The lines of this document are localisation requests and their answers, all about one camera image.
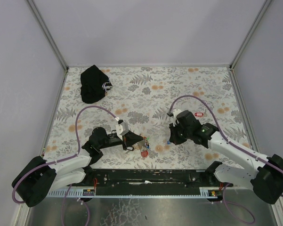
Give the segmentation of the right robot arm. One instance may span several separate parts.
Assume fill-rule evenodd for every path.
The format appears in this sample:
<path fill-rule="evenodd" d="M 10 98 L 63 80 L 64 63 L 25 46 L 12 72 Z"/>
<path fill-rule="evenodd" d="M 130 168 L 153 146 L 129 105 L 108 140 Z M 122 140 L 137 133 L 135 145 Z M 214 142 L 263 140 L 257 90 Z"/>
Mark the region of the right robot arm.
<path fill-rule="evenodd" d="M 199 120 L 188 110 L 173 109 L 169 124 L 170 142 L 179 145 L 187 140 L 223 154 L 239 164 L 231 167 L 214 162 L 209 170 L 219 182 L 230 183 L 252 190 L 268 204 L 275 204 L 283 194 L 283 158 L 277 154 L 267 156 L 231 141 L 218 127 Z"/>

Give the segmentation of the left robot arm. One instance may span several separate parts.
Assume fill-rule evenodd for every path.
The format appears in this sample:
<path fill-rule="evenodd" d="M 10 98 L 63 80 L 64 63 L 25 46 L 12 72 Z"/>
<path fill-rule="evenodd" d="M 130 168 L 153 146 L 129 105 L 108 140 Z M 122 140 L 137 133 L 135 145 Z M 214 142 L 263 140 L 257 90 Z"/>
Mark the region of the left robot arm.
<path fill-rule="evenodd" d="M 110 134 L 104 128 L 97 127 L 73 155 L 54 161 L 41 156 L 32 158 L 12 182 L 12 199 L 15 203 L 34 207 L 49 192 L 82 182 L 87 175 L 86 168 L 103 156 L 103 148 L 121 145 L 124 150 L 132 150 L 133 145 L 141 141 L 142 136 L 122 125 L 117 125 Z"/>

